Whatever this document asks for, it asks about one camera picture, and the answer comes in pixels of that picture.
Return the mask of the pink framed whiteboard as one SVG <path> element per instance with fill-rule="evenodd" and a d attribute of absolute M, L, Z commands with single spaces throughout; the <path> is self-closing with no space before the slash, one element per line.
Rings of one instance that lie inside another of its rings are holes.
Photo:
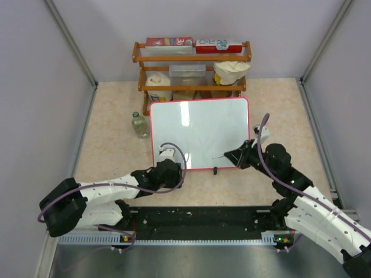
<path fill-rule="evenodd" d="M 250 138 L 249 102 L 244 97 L 155 102 L 150 105 L 152 159 L 159 147 L 179 147 L 174 155 L 189 170 L 232 168 L 225 157 Z"/>

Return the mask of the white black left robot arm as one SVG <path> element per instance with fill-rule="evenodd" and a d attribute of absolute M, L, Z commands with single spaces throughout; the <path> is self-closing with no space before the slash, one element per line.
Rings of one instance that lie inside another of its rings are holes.
<path fill-rule="evenodd" d="M 51 237 L 96 225 L 116 226 L 123 230 L 132 221 L 126 200 L 169 193 L 181 187 L 183 179 L 180 163 L 171 159 L 145 170 L 92 184 L 67 178 L 41 200 L 38 221 L 46 225 Z"/>

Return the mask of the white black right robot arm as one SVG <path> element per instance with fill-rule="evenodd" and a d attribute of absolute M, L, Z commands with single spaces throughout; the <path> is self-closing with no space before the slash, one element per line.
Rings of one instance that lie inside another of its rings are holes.
<path fill-rule="evenodd" d="M 239 169 L 253 167 L 272 179 L 283 198 L 271 206 L 270 220 L 277 229 L 298 231 L 321 246 L 342 265 L 349 277 L 370 277 L 370 230 L 338 208 L 291 164 L 281 144 L 265 150 L 255 140 L 224 153 Z"/>

